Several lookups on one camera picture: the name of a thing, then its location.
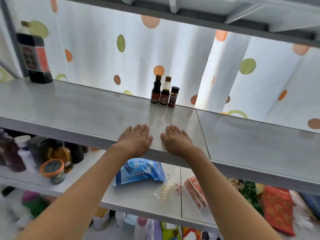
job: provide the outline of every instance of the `white bottle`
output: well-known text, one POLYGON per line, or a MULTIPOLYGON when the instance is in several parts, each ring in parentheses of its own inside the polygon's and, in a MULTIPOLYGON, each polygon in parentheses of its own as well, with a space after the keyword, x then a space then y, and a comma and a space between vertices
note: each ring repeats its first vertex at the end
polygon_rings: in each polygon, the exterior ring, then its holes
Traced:
POLYGON ((18 154, 21 157, 24 165, 26 166, 27 171, 35 173, 38 171, 36 162, 29 151, 27 141, 31 139, 30 136, 17 136, 14 138, 15 143, 20 147, 18 154))
POLYGON ((126 213, 116 211, 115 212, 115 218, 117 220, 117 227, 119 229, 122 229, 123 223, 125 222, 126 213))
POLYGON ((134 234, 133 234, 133 240, 145 240, 147 231, 148 231, 148 225, 147 225, 148 219, 139 216, 137 220, 137 224, 134 228, 134 234))

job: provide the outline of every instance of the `soy sauce bottle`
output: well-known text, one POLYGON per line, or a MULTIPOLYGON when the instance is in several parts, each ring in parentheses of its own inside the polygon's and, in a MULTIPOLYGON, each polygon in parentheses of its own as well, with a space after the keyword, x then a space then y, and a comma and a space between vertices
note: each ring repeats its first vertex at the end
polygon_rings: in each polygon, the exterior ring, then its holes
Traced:
POLYGON ((30 80, 41 84, 52 82, 43 38, 31 34, 32 28, 29 22, 21 21, 21 25, 23 31, 16 36, 30 80))
POLYGON ((165 77, 165 83, 163 84, 163 89, 160 95, 160 101, 159 104, 167 106, 168 102, 169 102, 169 96, 170 96, 170 87, 171 87, 171 77, 170 76, 166 76, 165 77))
POLYGON ((161 94, 161 75, 156 75, 155 82, 153 83, 153 89, 151 94, 151 103, 158 104, 160 100, 160 94, 161 94))

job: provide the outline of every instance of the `blue package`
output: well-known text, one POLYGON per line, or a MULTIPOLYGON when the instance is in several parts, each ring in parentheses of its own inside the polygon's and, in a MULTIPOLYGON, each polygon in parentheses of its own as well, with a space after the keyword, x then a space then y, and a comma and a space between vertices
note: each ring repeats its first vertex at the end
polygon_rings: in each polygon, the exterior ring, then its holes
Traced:
POLYGON ((144 179, 166 181, 161 162, 143 158, 127 161, 114 178, 113 185, 126 184, 144 179))

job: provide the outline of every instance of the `purple bottle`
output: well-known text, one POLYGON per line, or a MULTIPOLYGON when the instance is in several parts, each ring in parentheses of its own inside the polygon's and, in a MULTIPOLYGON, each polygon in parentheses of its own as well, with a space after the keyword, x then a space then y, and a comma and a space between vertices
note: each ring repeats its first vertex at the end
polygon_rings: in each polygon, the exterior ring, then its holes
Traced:
POLYGON ((0 154, 12 172, 26 170, 26 166, 18 155, 18 150, 19 147, 14 143, 14 139, 0 128, 0 154))

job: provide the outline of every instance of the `red package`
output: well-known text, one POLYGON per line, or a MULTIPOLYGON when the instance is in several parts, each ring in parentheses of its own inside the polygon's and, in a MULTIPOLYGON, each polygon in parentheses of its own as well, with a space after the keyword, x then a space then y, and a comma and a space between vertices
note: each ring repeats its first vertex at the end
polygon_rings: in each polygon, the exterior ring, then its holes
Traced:
POLYGON ((266 221, 282 234, 295 236, 292 225, 293 203, 289 190, 266 185, 263 201, 266 221))
POLYGON ((192 189, 192 192, 198 198, 198 200, 200 201, 202 206, 204 208, 206 208, 208 203, 206 201, 205 194, 203 193, 202 188, 201 188, 197 178, 195 176, 192 176, 192 177, 188 178, 187 181, 189 183, 190 188, 192 189))
POLYGON ((198 201, 198 198, 195 196, 195 194, 192 192, 192 189, 190 188, 187 180, 184 182, 184 185, 186 186, 187 190, 189 191, 191 197, 193 198, 195 204, 198 206, 199 210, 201 210, 202 205, 198 201))

